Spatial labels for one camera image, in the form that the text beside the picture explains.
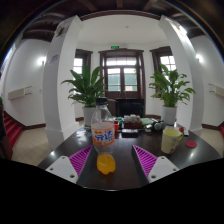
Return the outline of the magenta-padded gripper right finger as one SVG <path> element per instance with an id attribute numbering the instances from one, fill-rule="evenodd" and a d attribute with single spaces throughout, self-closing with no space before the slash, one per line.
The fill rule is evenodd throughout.
<path id="1" fill-rule="evenodd" d="M 178 168 L 165 156 L 156 157 L 136 145 L 132 146 L 132 156 L 143 183 L 153 183 L 178 171 Z"/>

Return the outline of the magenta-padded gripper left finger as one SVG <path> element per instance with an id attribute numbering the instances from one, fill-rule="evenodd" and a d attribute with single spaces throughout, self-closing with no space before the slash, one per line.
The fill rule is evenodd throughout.
<path id="1" fill-rule="evenodd" d="M 74 184 L 77 183 L 93 146 L 90 145 L 70 157 L 60 156 L 47 171 Z"/>

